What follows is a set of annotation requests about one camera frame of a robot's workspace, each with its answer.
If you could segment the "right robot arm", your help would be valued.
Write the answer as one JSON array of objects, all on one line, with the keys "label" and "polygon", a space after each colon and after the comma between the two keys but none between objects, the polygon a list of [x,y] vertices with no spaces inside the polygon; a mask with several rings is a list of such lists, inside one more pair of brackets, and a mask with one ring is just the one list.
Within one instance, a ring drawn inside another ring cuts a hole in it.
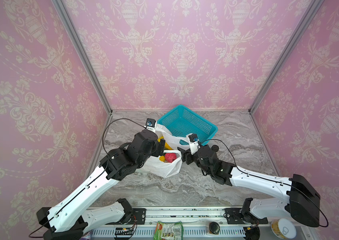
[{"label": "right robot arm", "polygon": [[320,195],[309,181],[294,174],[292,178],[275,177],[249,171],[217,157],[210,146],[202,146],[196,152],[178,148],[186,164],[195,163],[205,176],[220,185],[252,189],[274,197],[295,221],[308,227],[320,226]]}]

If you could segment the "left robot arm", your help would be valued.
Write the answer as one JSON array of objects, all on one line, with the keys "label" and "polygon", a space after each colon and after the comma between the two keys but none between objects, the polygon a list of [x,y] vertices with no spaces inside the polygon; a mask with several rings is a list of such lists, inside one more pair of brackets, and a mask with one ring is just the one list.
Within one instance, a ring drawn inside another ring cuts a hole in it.
[{"label": "left robot arm", "polygon": [[43,207],[37,220],[47,230],[44,240],[79,240],[85,233],[106,224],[126,224],[133,208],[126,199],[97,210],[89,207],[126,176],[143,167],[150,157],[163,155],[165,140],[143,130],[130,143],[110,150],[92,174],[67,198],[54,207]]}]

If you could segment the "white plastic bag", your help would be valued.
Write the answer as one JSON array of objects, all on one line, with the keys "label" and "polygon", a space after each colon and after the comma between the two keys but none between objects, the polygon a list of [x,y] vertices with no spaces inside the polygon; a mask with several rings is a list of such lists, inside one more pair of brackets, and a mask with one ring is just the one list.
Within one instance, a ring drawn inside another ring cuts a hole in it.
[{"label": "white plastic bag", "polygon": [[145,162],[142,168],[138,170],[139,173],[145,174],[154,174],[162,178],[172,177],[180,172],[182,165],[182,155],[181,152],[177,149],[178,147],[182,149],[189,149],[188,137],[175,137],[172,133],[163,125],[156,123],[156,135],[158,138],[164,137],[166,142],[170,145],[173,150],[164,150],[166,153],[176,153],[177,159],[173,163],[161,162],[159,157],[151,156]]}]

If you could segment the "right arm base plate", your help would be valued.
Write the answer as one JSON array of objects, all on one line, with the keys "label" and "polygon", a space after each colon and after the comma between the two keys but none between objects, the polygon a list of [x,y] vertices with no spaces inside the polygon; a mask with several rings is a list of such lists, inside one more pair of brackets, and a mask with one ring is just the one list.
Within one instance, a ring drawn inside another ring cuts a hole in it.
[{"label": "right arm base plate", "polygon": [[258,219],[251,213],[246,212],[240,208],[226,208],[224,209],[223,217],[227,220],[229,225],[251,224],[251,225],[265,225],[268,224],[268,219]]}]

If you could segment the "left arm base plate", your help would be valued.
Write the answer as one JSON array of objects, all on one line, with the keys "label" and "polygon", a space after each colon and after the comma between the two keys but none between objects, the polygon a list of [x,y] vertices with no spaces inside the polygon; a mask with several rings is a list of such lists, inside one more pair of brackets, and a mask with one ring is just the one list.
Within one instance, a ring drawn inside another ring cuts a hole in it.
[{"label": "left arm base plate", "polygon": [[144,225],[146,217],[146,208],[133,208],[132,213],[127,215],[119,222],[109,223],[110,225]]}]

